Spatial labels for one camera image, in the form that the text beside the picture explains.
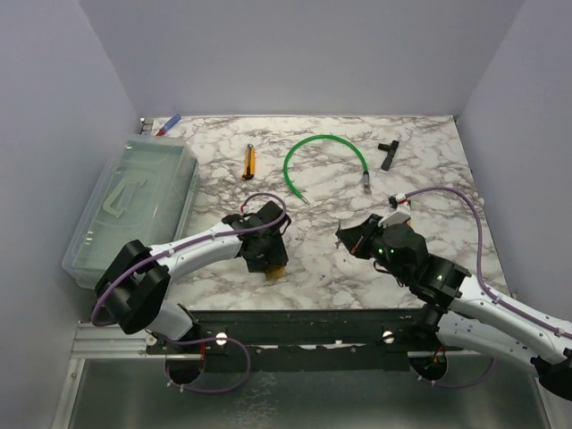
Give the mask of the brass padlock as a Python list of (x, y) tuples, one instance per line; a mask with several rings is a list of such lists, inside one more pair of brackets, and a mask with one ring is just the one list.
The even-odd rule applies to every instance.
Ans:
[(269, 268), (265, 271), (265, 279), (269, 282), (279, 280), (286, 275), (284, 266)]

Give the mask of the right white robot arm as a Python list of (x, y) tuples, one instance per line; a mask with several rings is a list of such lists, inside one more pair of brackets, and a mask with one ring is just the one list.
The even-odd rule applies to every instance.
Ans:
[(504, 359), (535, 374), (540, 385), (571, 398), (571, 323), (535, 310), (481, 283), (466, 268), (429, 253), (407, 223), (384, 225), (370, 216), (339, 229), (339, 242), (372, 259), (425, 303), (425, 320), (411, 328), (420, 349), (442, 343)]

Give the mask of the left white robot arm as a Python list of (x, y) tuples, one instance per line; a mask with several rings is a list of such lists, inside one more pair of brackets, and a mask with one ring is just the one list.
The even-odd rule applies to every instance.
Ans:
[(125, 244), (95, 287), (90, 322), (118, 324), (126, 334), (147, 330), (165, 337), (178, 352), (198, 342), (196, 319), (167, 300), (170, 286), (209, 265), (241, 258), (250, 273), (268, 275), (288, 264), (282, 238), (291, 220), (283, 200), (270, 197), (255, 213), (239, 212), (199, 234), (162, 245)]

